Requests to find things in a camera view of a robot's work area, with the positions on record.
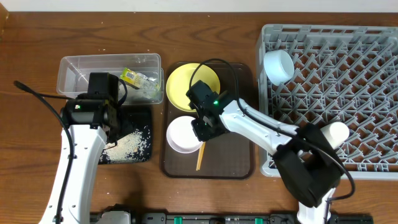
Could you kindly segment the clear plastic wrapper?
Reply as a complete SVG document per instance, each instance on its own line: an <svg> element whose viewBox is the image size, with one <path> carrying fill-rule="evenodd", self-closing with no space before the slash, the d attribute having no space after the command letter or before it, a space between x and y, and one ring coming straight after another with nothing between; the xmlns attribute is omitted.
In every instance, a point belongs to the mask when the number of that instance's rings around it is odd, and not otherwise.
<svg viewBox="0 0 398 224"><path fill-rule="evenodd" d="M152 100L157 98L158 90L148 90L148 89L135 89L130 85L127 85L127 99L128 100Z"/></svg>

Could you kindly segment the yellow plate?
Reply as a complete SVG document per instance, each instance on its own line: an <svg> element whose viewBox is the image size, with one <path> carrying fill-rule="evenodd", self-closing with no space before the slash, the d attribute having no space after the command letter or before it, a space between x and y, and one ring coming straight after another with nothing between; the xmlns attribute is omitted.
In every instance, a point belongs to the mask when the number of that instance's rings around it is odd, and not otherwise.
<svg viewBox="0 0 398 224"><path fill-rule="evenodd" d="M186 96L192 74L199 63L187 63L177 67L168 77L166 83L166 94L176 108L185 112L194 112L189 107L190 100ZM220 92L220 80L214 70L206 65L202 65L193 77L192 85L197 81L206 83L212 91Z"/></svg>

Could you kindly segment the blue bowl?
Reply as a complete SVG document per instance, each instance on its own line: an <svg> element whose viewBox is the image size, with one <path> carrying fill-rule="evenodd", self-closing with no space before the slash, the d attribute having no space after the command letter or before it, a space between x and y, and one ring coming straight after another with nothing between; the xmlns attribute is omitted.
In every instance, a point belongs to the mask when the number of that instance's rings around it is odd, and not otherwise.
<svg viewBox="0 0 398 224"><path fill-rule="evenodd" d="M273 85L288 82L294 75L294 63L284 50L274 50L265 53L263 58L264 71Z"/></svg>

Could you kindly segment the yellow-labelled plastic wrapper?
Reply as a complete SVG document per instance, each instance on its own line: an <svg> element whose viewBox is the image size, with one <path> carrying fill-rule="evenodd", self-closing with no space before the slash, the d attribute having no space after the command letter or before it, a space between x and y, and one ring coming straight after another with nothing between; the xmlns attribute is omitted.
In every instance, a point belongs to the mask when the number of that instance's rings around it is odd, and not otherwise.
<svg viewBox="0 0 398 224"><path fill-rule="evenodd" d="M124 69L120 78L135 89L155 90L158 87L154 80L151 80L143 73L134 72L128 68Z"/></svg>

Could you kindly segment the white rice bowl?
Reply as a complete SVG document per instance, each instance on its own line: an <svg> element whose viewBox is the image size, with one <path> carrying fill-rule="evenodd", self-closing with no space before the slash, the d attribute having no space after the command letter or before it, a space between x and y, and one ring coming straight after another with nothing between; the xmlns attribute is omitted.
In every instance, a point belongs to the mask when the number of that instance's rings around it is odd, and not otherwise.
<svg viewBox="0 0 398 224"><path fill-rule="evenodd" d="M203 142L196 137L192 116L180 116L175 118L167 127L166 139L169 146L182 154L189 154L199 150Z"/></svg>

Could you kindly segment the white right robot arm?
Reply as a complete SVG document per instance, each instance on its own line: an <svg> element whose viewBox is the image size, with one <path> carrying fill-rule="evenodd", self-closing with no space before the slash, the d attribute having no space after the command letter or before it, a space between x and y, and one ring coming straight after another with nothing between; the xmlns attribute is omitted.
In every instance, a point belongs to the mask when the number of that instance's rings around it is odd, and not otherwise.
<svg viewBox="0 0 398 224"><path fill-rule="evenodd" d="M298 200L299 223L328 223L335 189L348 171L336 150L349 137L349 127L334 122L323 128L277 121L228 92L217 94L199 80L187 96L198 117L192 121L200 141L236 133L272 156L287 190Z"/></svg>

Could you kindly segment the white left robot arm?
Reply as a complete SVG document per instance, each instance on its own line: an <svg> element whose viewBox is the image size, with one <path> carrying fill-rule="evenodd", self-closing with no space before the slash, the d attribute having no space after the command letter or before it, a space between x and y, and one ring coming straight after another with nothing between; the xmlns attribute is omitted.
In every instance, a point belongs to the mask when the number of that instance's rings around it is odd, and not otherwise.
<svg viewBox="0 0 398 224"><path fill-rule="evenodd" d="M60 160L41 223L89 223L100 155L120 130L118 96L117 76L91 73L87 92L62 108Z"/></svg>

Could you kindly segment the small pale green cup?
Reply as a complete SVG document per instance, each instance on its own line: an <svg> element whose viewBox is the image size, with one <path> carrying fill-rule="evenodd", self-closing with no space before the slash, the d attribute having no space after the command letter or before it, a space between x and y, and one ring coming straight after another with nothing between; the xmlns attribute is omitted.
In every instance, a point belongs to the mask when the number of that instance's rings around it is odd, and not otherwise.
<svg viewBox="0 0 398 224"><path fill-rule="evenodd" d="M334 122L321 128L326 140L333 149L337 149L349 137L349 127L342 122Z"/></svg>

